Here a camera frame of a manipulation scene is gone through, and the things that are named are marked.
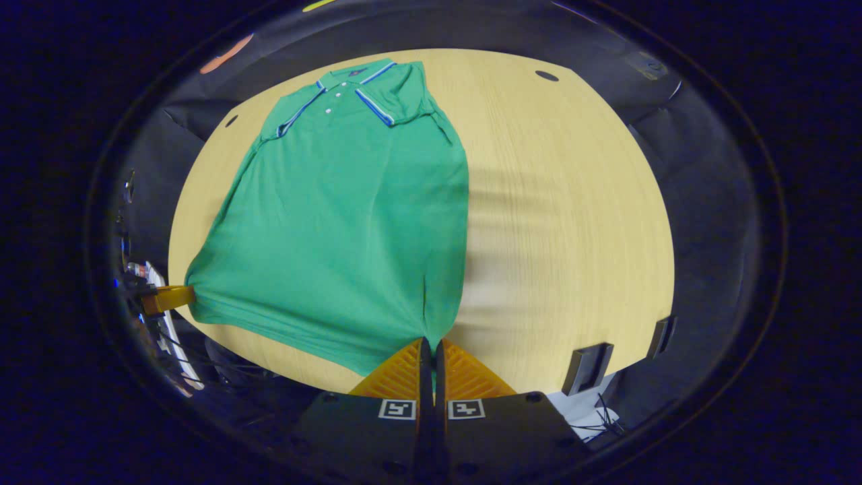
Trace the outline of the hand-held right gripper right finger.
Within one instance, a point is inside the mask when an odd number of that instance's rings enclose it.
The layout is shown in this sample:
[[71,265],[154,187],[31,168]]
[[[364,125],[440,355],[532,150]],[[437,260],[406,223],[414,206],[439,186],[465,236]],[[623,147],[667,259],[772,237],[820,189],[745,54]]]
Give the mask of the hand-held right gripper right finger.
[[449,339],[435,379],[438,482],[553,482],[592,455],[548,396],[515,392]]

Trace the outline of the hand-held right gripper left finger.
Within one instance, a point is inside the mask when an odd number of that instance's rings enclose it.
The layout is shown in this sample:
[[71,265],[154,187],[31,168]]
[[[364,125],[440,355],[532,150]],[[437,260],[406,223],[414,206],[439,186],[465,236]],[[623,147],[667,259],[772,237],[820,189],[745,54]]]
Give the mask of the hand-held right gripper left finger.
[[415,482],[432,439],[432,353],[420,338],[347,393],[323,392],[290,431],[290,454],[326,482]]

